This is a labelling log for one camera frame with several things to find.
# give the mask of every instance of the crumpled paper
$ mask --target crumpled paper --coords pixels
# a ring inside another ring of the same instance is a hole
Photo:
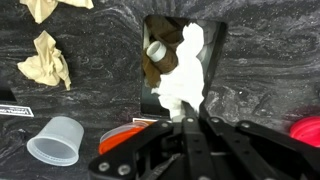
[[[70,90],[71,80],[68,65],[61,51],[55,48],[55,44],[56,41],[46,31],[43,31],[34,40],[38,55],[18,63],[18,69],[28,79],[48,86],[56,86],[62,79],[67,90]]]
[[[196,113],[203,101],[203,69],[196,57],[204,44],[203,29],[195,23],[183,29],[184,41],[177,47],[178,66],[169,74],[160,76],[159,88],[152,93],[159,94],[162,107],[169,109],[170,117],[183,115],[182,101],[188,102]]]
[[[20,0],[27,5],[36,23],[42,23],[57,7],[58,2],[63,2],[76,7],[93,8],[92,0]]]

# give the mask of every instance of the screw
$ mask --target screw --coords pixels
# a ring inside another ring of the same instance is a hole
[[[218,123],[218,122],[219,122],[219,119],[214,118],[214,119],[211,119],[211,121],[214,122],[214,123]]]
[[[200,176],[198,180],[211,180],[207,176]]]
[[[162,127],[168,127],[169,125],[167,123],[162,123],[161,126]]]
[[[130,168],[130,166],[127,165],[127,164],[121,165],[121,166],[118,168],[118,173],[119,173],[121,176],[124,176],[124,175],[129,174],[130,171],[131,171],[131,168]]]
[[[110,165],[106,162],[99,164],[99,170],[102,172],[107,171],[110,168]]]
[[[242,123],[241,124],[243,127],[245,127],[245,128],[249,128],[250,127],[250,124],[248,124],[248,123]]]

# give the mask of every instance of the countertop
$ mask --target countertop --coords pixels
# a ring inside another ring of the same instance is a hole
[[[18,0],[0,2],[0,70],[34,118],[0,115],[0,179],[86,179],[100,136],[140,116],[143,18],[150,14],[225,22],[226,42],[207,110],[230,124],[246,119],[287,133],[319,115],[320,1],[93,0],[91,10],[59,3],[38,25]],[[71,91],[28,80],[17,63],[36,54],[46,30],[69,65]],[[79,161],[70,167],[33,158],[26,142],[54,116],[85,128]]]

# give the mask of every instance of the white plastic cup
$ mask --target white plastic cup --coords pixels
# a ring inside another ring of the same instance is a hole
[[[34,138],[27,149],[38,160],[55,165],[70,166],[79,159],[83,127],[77,121],[63,116],[52,118]]]
[[[147,49],[147,55],[153,62],[158,62],[166,55],[167,47],[160,41],[153,42]]]

